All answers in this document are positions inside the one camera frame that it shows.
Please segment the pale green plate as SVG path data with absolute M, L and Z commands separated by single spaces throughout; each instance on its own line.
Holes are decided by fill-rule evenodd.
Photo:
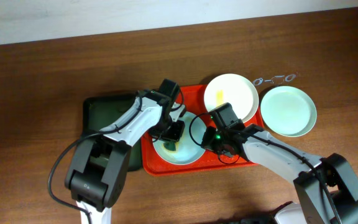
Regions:
M 299 137 L 315 126 L 315 103 L 304 91 L 293 86 L 277 86 L 262 97 L 260 112 L 264 123 L 275 133 Z

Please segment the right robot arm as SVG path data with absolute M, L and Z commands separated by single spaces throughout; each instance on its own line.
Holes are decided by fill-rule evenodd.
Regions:
M 262 165 L 295 187 L 300 202 L 282 208 L 276 223 L 358 223 L 358 176 L 343 156 L 308 154 L 258 125 L 246 126 L 229 103 L 208 114 L 214 126 L 207 127 L 202 148 Z

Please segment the green and yellow sponge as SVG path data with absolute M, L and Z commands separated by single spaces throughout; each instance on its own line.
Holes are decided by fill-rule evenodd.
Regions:
M 164 142 L 163 147 L 171 152 L 175 152 L 177 150 L 177 146 L 175 142 Z

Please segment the light blue plate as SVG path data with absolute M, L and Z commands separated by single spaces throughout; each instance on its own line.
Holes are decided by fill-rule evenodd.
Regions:
M 193 139 L 200 143 L 203 134 L 206 131 L 206 125 L 201 118 L 197 118 L 191 125 L 191 135 L 189 134 L 189 126 L 196 115 L 186 112 L 179 120 L 185 122 L 184 132 L 178 142 L 176 142 L 177 150 L 171 152 L 163 147 L 163 143 L 167 141 L 158 140 L 153 143 L 156 153 L 166 162 L 173 165 L 187 165 L 197 161 L 204 153 L 205 149 L 194 143 Z

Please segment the cream white plate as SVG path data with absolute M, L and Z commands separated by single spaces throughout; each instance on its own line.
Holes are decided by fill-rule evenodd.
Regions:
M 245 123 L 256 114 L 259 95 L 250 80 L 227 73 L 212 79 L 204 91 L 204 106 L 208 112 L 224 103 L 230 103 L 236 116 Z

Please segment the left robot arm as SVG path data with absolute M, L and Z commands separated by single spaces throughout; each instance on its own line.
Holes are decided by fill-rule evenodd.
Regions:
M 129 167 L 131 150 L 145 134 L 160 141 L 180 140 L 184 104 L 180 86 L 165 79 L 158 90 L 138 91 L 133 105 L 112 124 L 81 137 L 65 178 L 82 223 L 108 223 Z

